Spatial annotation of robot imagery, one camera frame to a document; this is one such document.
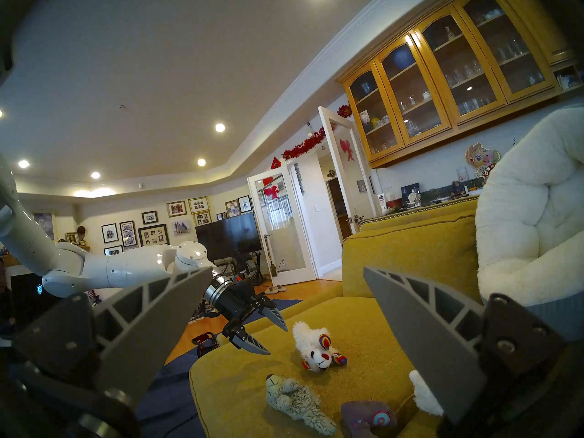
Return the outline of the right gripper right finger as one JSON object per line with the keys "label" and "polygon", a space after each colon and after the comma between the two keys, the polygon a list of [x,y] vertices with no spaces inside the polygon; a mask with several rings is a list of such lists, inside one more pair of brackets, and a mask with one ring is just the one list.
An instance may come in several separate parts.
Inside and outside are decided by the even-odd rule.
{"label": "right gripper right finger", "polygon": [[388,325],[438,404],[441,426],[506,426],[547,390],[565,343],[502,293],[481,305],[444,284],[364,267]]}

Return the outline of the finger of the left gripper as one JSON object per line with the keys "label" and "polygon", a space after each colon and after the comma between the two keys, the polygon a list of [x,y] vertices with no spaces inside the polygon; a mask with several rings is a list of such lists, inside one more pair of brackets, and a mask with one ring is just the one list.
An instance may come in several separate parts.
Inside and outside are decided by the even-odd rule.
{"label": "finger of the left gripper", "polygon": [[284,332],[288,332],[288,327],[286,325],[285,319],[282,313],[277,308],[277,305],[273,300],[265,295],[255,296],[255,311],[261,316],[266,317],[270,322],[278,326]]}
{"label": "finger of the left gripper", "polygon": [[224,327],[224,336],[237,349],[243,349],[256,355],[270,355],[270,352],[241,323],[228,323]]}

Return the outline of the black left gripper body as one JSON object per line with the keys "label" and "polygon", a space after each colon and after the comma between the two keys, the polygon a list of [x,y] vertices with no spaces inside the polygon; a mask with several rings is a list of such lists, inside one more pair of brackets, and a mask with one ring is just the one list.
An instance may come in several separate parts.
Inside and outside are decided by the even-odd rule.
{"label": "black left gripper body", "polygon": [[264,294],[256,295],[254,286],[249,279],[241,279],[229,285],[215,300],[215,309],[228,322],[235,320],[235,326],[241,326],[243,321],[256,310],[262,312],[263,307],[270,307],[270,298]]}

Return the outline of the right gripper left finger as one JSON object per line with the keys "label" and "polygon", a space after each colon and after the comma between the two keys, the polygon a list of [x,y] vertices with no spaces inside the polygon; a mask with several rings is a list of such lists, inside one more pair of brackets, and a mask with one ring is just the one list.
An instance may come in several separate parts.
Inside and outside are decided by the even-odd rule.
{"label": "right gripper left finger", "polygon": [[181,337],[210,267],[121,290],[96,307],[72,294],[13,341],[23,391],[54,408],[131,410]]}

